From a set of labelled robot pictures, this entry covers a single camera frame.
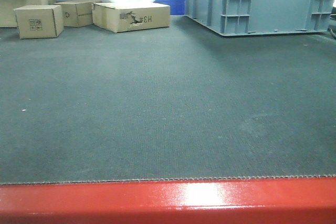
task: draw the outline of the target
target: gray carpet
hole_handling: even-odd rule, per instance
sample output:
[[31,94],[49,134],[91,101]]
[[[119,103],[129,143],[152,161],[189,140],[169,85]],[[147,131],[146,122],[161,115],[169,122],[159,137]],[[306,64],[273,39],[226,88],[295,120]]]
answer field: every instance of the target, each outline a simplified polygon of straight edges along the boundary
[[0,183],[336,174],[336,40],[0,29]]

